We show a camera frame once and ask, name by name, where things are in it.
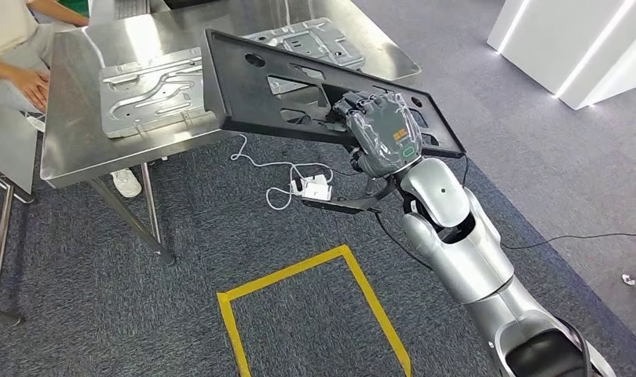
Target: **person's arm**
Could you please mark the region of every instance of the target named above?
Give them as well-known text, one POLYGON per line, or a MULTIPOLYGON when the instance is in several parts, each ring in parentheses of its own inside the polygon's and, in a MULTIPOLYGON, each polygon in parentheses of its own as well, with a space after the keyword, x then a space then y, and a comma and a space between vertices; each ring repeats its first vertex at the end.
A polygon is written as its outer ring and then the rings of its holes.
POLYGON ((45 112, 48 97, 48 75, 0 62, 0 79, 10 81, 39 111, 45 112))
POLYGON ((77 27, 87 26, 89 24, 87 17, 73 12, 56 0, 32 0, 27 6, 35 12, 45 14, 48 17, 65 22, 66 24, 75 25, 77 27))

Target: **led light strip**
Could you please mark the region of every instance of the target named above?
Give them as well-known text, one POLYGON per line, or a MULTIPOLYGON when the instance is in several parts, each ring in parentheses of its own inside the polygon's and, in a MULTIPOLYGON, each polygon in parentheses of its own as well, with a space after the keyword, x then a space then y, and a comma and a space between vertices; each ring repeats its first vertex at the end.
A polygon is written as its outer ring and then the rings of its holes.
POLYGON ((563 82, 560 88, 558 88, 554 97, 560 97, 565 93, 565 91, 572 85, 572 82, 575 81, 577 75, 581 73, 581 71, 586 67, 589 60, 593 57, 593 55, 602 47, 605 40, 612 34, 612 31, 616 28, 616 26, 621 22, 623 17, 628 13, 628 11, 632 8, 632 5, 636 2, 636 0, 626 0, 619 10, 616 11, 614 17, 609 21, 607 26, 602 29, 600 35, 595 39, 595 42, 589 47, 587 53, 584 54, 582 60, 575 66, 575 69, 570 72, 568 78, 563 82))
POLYGON ((514 32, 514 29, 517 28, 517 25, 519 24, 519 20, 521 20, 521 16, 526 11, 526 7, 528 7, 529 2, 531 2, 531 0, 524 0, 521 3, 521 6, 519 7, 517 14, 515 14, 514 18, 512 19, 512 24, 510 24, 510 28, 507 29, 507 33, 505 34, 505 37, 503 37, 503 41, 501 42, 501 46, 499 47, 499 50, 496 51, 498 55, 503 53, 503 50, 506 48, 507 43, 510 41, 510 37, 512 36, 512 33, 514 32))
POLYGON ((590 98, 599 98, 604 92, 606 92, 607 90, 609 90, 609 88, 612 86, 612 84, 614 82, 616 82, 618 80, 618 78, 625 73, 628 68, 630 68, 630 65, 633 64, 636 61, 636 42, 634 42, 634 46, 635 48, 630 51, 629 53, 626 53, 624 55, 625 60, 623 61, 623 63, 618 64, 619 67, 616 69, 616 71, 611 74, 609 76, 609 78, 607 79, 606 82, 604 82, 603 85, 601 85, 599 88, 597 89, 597 92, 593 95, 593 96, 588 96, 590 98))

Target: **yellow floor tape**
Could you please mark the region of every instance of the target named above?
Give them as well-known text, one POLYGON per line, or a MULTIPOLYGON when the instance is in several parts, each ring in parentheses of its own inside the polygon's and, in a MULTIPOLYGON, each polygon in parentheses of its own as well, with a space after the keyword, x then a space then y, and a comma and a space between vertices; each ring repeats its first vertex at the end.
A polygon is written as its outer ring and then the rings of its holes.
POLYGON ((360 286, 364 297, 369 303, 371 311, 376 317, 376 320, 378 320, 378 324, 380 324, 383 333, 387 337, 387 341, 392 346, 395 355, 397 355, 397 360, 399 360, 399 363, 401 364, 405 375, 407 377, 411 376, 411 358, 406 353, 404 345, 401 344, 397 332, 394 331, 392 324, 389 322, 389 319, 385 314, 385 310, 383 310, 380 302, 378 302, 378 299, 374 294, 374 290, 371 289, 371 285, 369 285, 369 282, 364 276, 362 269, 359 265, 357 265, 355 256, 346 245, 341 245, 332 250, 325 251, 324 253, 318 254, 315 257, 305 259, 304 261, 286 267, 285 269, 281 269, 275 273, 270 273, 269 275, 263 276, 260 279, 250 281, 230 291, 217 293, 218 305, 221 307, 221 316, 223 317, 225 329, 226 331, 228 331, 228 336, 230 337, 232 352, 235 354, 237 368, 239 368, 239 375, 241 375, 242 377, 250 377, 251 372, 249 371, 247 357, 244 354, 242 340, 239 338, 239 332, 237 332, 235 316, 232 314, 232 307, 230 306, 230 302, 236 298, 248 295, 253 291, 257 291, 258 289, 262 289, 270 284, 274 284, 289 276, 301 273, 302 271, 306 271, 307 269, 311 269, 313 267, 316 267, 317 265, 328 262, 338 257, 343 257, 345 259, 350 272, 353 274, 353 277, 355 277, 355 281, 360 286))

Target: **metal frame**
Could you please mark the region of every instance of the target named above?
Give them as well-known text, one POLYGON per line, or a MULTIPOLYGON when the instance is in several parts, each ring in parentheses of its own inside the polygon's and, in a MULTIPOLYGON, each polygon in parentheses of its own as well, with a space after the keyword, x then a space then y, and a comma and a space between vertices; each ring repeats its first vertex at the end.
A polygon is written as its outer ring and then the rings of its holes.
POLYGON ((152 192, 152 182, 149 177, 149 169, 147 163, 141 165, 142 181, 144 186, 144 198, 147 202, 149 211, 149 220, 152 223, 151 232, 144 224, 131 212, 128 207, 119 198, 119 194, 114 193, 100 178, 92 178, 89 184, 103 197, 105 203, 115 210, 131 229, 149 246, 156 254, 161 256, 163 263, 173 265, 175 256, 161 244, 161 235, 159 231, 159 220, 156 217, 156 206, 154 204, 154 194, 152 192))
MULTIPOLYGON (((12 183, 4 175, 0 174, 0 186, 5 189, 4 203, 2 206, 2 216, 0 218, 0 282, 5 254, 5 245, 8 238, 8 227, 10 224, 11 210, 13 209, 13 198, 17 197, 23 203, 31 203, 34 197, 27 194, 20 187, 12 183)), ((0 324, 16 326, 24 321, 21 315, 15 315, 0 310, 0 324)))

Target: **white sneaker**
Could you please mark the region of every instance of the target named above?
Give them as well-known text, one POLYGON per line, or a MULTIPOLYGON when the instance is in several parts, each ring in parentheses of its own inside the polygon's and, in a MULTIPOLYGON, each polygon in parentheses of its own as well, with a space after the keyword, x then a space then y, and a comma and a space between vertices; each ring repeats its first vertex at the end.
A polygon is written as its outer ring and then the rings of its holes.
POLYGON ((125 198, 133 198, 142 192, 142 186, 137 181, 130 169, 121 169, 110 173, 115 187, 125 198))
POLYGON ((31 115, 27 115, 27 121, 36 129, 43 133, 46 132, 46 123, 42 120, 38 120, 31 115))

